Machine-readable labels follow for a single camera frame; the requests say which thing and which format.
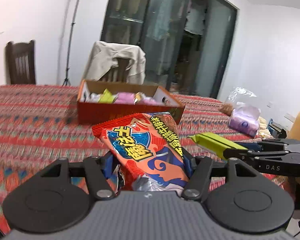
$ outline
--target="jacket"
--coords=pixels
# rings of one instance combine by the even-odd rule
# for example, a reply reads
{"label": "jacket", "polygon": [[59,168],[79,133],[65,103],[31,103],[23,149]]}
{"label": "jacket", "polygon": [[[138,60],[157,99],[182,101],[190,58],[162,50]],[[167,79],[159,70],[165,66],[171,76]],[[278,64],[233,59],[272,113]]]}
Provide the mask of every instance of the jacket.
{"label": "jacket", "polygon": [[127,58],[129,69],[127,83],[143,84],[145,79],[146,58],[143,50],[135,45],[106,43],[96,41],[90,52],[82,79],[99,80],[110,68],[118,67],[116,58]]}

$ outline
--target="patterned bedspread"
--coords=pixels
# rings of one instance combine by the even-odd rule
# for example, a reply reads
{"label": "patterned bedspread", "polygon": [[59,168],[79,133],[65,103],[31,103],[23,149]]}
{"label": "patterned bedspread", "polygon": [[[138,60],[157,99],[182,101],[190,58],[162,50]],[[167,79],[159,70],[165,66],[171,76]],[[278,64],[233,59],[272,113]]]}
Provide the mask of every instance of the patterned bedspread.
{"label": "patterned bedspread", "polygon": [[[2,213],[6,195],[34,173],[60,157],[71,162],[100,156],[106,147],[92,135],[90,126],[77,123],[77,87],[11,85],[0,87],[0,228],[10,229]],[[228,128],[229,117],[219,112],[221,102],[212,98],[176,95],[186,105],[179,124],[181,145],[193,156],[208,155],[189,135],[214,132],[236,141],[255,141]],[[268,175],[277,184],[281,178]],[[84,179],[73,183],[85,187]],[[210,189],[224,183],[212,181]]]}

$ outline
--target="plastic bag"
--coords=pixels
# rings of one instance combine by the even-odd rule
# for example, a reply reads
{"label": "plastic bag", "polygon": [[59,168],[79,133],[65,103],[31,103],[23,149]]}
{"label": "plastic bag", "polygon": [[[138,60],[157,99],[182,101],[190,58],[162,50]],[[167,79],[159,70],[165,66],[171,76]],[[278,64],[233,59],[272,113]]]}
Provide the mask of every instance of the plastic bag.
{"label": "plastic bag", "polygon": [[230,95],[219,110],[222,113],[231,116],[233,109],[242,106],[242,104],[256,106],[256,97],[257,96],[251,91],[237,87],[231,91]]}
{"label": "plastic bag", "polygon": [[225,101],[225,104],[231,104],[234,108],[241,103],[255,106],[256,95],[245,88],[235,88]]}
{"label": "plastic bag", "polygon": [[229,127],[255,137],[259,129],[260,109],[240,102],[229,119]]}

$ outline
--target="open box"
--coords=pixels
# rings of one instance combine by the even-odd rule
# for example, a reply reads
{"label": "open box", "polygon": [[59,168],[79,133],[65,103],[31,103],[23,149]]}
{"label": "open box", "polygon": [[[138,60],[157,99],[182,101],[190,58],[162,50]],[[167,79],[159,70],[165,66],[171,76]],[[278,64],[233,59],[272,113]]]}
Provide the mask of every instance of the open box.
{"label": "open box", "polygon": [[[157,102],[168,101],[169,105],[149,106],[142,104],[125,105],[85,102],[86,93],[102,94],[105,89],[108,89],[112,94],[117,94],[118,92],[142,92],[148,97],[153,97]],[[121,82],[82,80],[77,98],[79,124],[94,125],[128,114],[158,112],[170,112],[176,123],[179,124],[184,109],[185,106],[171,93],[163,87],[156,85],[134,85]]]}

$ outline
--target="light stand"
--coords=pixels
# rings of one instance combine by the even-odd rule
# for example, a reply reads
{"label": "light stand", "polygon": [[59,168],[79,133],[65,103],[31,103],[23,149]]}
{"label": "light stand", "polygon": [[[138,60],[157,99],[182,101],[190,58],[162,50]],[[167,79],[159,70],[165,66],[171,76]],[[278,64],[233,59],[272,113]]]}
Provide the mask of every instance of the light stand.
{"label": "light stand", "polygon": [[77,0],[76,4],[75,4],[75,8],[74,8],[74,13],[73,13],[73,17],[72,17],[72,23],[71,23],[71,29],[70,29],[70,37],[69,37],[69,43],[68,43],[68,54],[67,54],[67,67],[66,67],[66,78],[63,82],[63,86],[71,86],[70,80],[69,80],[69,57],[70,57],[70,49],[71,49],[71,41],[72,41],[72,35],[73,35],[73,28],[75,25],[75,17],[77,16],[77,10],[78,10],[78,5],[79,5],[79,1]]}

